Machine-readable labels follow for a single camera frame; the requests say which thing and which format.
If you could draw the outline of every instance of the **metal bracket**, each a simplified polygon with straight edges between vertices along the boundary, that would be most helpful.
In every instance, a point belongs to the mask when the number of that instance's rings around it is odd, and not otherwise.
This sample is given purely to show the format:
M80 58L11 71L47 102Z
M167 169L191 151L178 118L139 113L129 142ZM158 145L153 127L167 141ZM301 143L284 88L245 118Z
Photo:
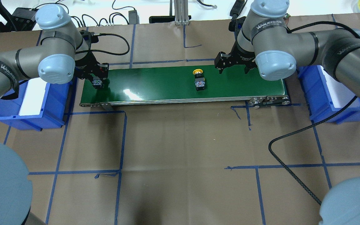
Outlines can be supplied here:
M189 25L188 0L174 0L174 24L176 26Z

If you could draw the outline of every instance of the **power adapter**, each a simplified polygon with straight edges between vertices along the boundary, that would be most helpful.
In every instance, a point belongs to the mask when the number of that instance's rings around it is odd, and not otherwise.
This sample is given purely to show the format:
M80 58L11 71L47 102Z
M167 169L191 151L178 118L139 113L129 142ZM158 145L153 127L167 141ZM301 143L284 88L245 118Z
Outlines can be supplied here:
M140 18L138 17L137 10L129 11L129 24L140 24Z

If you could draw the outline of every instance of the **blue tape line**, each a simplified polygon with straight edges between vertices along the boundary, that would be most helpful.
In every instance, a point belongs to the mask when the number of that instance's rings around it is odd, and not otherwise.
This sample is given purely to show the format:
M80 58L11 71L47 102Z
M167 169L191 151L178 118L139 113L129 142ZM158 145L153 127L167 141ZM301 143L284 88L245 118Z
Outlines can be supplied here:
M248 129L251 131L251 119L250 119L250 110L249 110L249 106L248 106L248 102L245 101L245 108L247 110L247 120L248 120Z
M124 159L124 144L126 143L126 130L127 130L127 114L124 113L122 150L120 153L120 166L119 166L120 170L119 170L119 178L117 181L117 191L116 191L115 225L118 224L118 216L119 216L119 197L120 197L120 186L122 183L122 169L123 169L123 159Z
M186 62L213 61L214 58L186 59Z
M293 103L293 104L288 104L288 105L275 105L276 107L289 107L289 106L301 106L302 104L300 103Z
M319 168L323 164L292 164L287 165L289 168ZM326 167L345 167L345 166L360 166L360 162L342 162L342 163L326 163ZM283 168L281 165L260 165L260 166L236 166L226 167L224 169L256 169L256 168Z
M257 168L255 169L255 175L256 175L257 194L259 196L260 214L262 216L262 224L266 225L265 210L263 208L262 191L260 188L259 171Z
M122 184L122 173L119 173L119 179L117 181L117 191L116 191L116 206L115 206L115 225L118 225L118 216L119 216L119 198L120 198L120 186Z
M233 111L235 111L235 112L236 112L236 116L237 116L239 119L241 119L240 116L238 115L238 112L236 111L235 107L232 106L232 107L230 107L230 108L231 108Z
M30 172L29 175L53 175L55 171L45 171L45 172Z
M9 126L9 127L7 128L6 135L5 135L5 139L4 139L4 144L6 144L6 141L8 140L10 129L11 129L11 126Z
M289 168L318 168L322 167L323 164L292 164L287 165ZM224 169L256 169L256 168L283 168L281 165L260 165L260 166L236 166L236 167L226 167Z
M57 177L58 177L60 160L61 160L61 158L62 158L63 146L64 146L64 144L65 144L65 139L66 139L66 133L67 133L67 130L68 130L69 120L70 120L70 115L67 116L67 120L66 120L66 124L65 124L65 131L63 132L62 143L61 143L61 145L60 145L59 156L58 156L58 158L57 158L55 175L54 175L54 182L52 183L51 196L50 196L50 201L49 201L49 203L48 203L47 216L46 216L46 219L45 219L45 223L46 223L46 224L48 224L48 221L49 221L49 219L50 219L51 206L52 206L52 204L53 204L53 198L54 198L54 192L55 192L55 186L56 186L56 179L57 179Z
M186 47L186 26L183 25L183 47L184 48L195 48L195 47L199 47L202 44L196 45L196 46L190 46L190 47Z
M80 170L80 171L43 171L43 172L30 172L29 175L52 175L52 174L90 174L90 173L118 173L117 169L110 170Z
M326 163L328 167L360 166L360 162Z
M136 25L133 25L133 36L132 36L132 40L131 40L131 52L130 52L130 66L129 68L131 69L133 67L133 52L134 52L134 39L136 36Z
M329 172L327 170L326 160L324 160L322 146L321 146L320 141L319 141L319 136L318 136L318 132L316 130L316 127L313 127L313 132L315 134L317 148L319 149L320 158L322 159L322 164L323 164L324 174L326 175L327 185L329 186L329 189L331 189L332 185L331 185L331 181L330 181L330 176L329 176Z
M72 112L69 115L125 113L124 111Z
M166 61L133 62L133 64L176 63L181 61L186 61L186 60L180 59L180 60L166 60Z
M36 46L38 46L40 44L40 40L41 40L41 35L43 34L43 30L40 30L40 34L38 36L38 40L37 40L37 44Z
M119 63L110 63L110 66L116 66L116 65L129 65L129 62L119 62Z
M119 174L119 172L116 172L116 173L97 173L97 175L95 175L94 179L98 179L100 177L100 175L110 176L110 177L114 178L118 174Z
M333 22L336 23L336 19L334 18L334 14L331 14L331 17L333 18Z

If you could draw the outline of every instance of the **joint cap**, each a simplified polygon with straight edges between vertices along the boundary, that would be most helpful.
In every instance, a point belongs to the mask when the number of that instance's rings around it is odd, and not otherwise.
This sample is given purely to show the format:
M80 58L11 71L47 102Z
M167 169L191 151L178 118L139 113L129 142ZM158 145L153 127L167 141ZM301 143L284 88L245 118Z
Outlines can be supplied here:
M51 84L66 84L73 78L74 66L74 59L68 55L50 55L38 65L38 75Z
M287 78L296 71L297 62L289 53L271 50L259 53L256 64L260 76L267 81Z
M52 30L71 22L66 11L56 4L48 4L36 13L36 21L43 30Z
M289 0L255 0L251 10L261 17L278 18L284 17L289 5Z

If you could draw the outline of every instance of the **blue tape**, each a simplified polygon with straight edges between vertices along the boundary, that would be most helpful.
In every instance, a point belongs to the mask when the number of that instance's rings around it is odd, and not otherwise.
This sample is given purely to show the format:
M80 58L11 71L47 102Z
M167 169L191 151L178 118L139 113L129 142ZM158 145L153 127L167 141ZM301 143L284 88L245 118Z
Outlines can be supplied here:
M275 105L276 107L287 107L287 106L301 106L302 104L300 103L293 103L293 104L288 104L288 105Z
M110 66L116 66L116 65L130 65L129 62L119 62L119 63L110 63Z
M289 168L318 168L322 167L323 164L291 164L287 165ZM260 165L260 166L236 166L236 167L226 167L224 169L256 169L256 168L283 168L281 165Z
M326 175L327 185L329 186L329 189L331 189L332 185L331 185L331 181L330 181L330 176L329 176L329 172L327 170L326 161L324 160L322 146L320 145L319 136L318 136L318 132L316 130L316 127L313 127L313 132L315 134L317 148L319 149L320 158L322 159L322 164L323 164L324 174Z
M130 65L129 68L131 69L133 67L133 52L134 52L134 39L136 36L136 25L133 26L133 36L131 40L131 52L130 52Z
M119 174L119 172L116 173L97 173L94 177L94 179L98 179L100 177L100 175L104 175L104 176L110 176L110 177L116 177L116 175Z
M262 224L266 225L265 210L263 208L262 191L260 188L259 171L257 168L255 169L255 175L256 175L257 194L259 196L260 214L262 216Z
M333 18L333 22L336 23L336 19L334 18L334 14L331 14L331 17Z
M120 186L122 184L122 173L119 173L119 179L117 181L117 191L116 191L116 206L115 206L115 225L118 225L118 216L119 216L119 198L120 198Z
M199 47L202 46L202 44L196 45L196 46L190 46L190 47L186 47L186 26L183 25L183 47L184 48L195 48L195 47Z
M180 59L180 60L166 60L166 61L133 62L133 64L176 63L181 61L186 61L186 60Z
M11 126L9 126L9 127L7 128L6 135L5 135L5 139L4 139L4 144L6 144L6 141L8 140L10 129L11 129Z
M214 58L186 59L186 62L213 61Z
M247 120L248 120L248 129L251 131L251 119L250 119L250 110L249 110L249 106L248 106L248 102L245 101L245 108L247 110Z
M84 114L109 114L109 113L126 113L124 111L95 111L95 112L72 112L69 115L84 115Z
M29 172L29 175L54 175L55 171L45 171L45 172Z
M61 143L61 145L60 145L59 156L58 156L58 158L57 158L55 175L54 175L54 182L52 183L51 196L50 196L50 201L49 201L49 203L48 203L47 216L46 216L46 219L45 219L45 223L46 223L46 224L48 224L48 221L49 221L49 219L50 219L51 206L52 206L52 204L53 204L53 198L54 198L54 192L55 192L55 186L56 186L56 179L57 179L57 177L58 177L60 160L61 160L61 158L62 158L63 146L64 146L64 144L65 144L65 139L66 139L66 133L67 133L67 130L68 130L69 120L70 120L70 115L68 115L68 116L67 116L67 119L66 119L65 131L63 132L62 143Z
M236 112L236 116L237 116L239 119L241 119L240 116L238 115L238 112L236 111L236 107L233 107L233 106L232 106L232 107L230 107L230 108L231 108L233 111L235 111L235 112Z
M38 46L40 44L40 40L41 40L41 35L43 34L43 30L40 30L40 34L38 36L38 40L37 40L37 44L36 46Z
M326 163L327 167L360 166L360 162Z

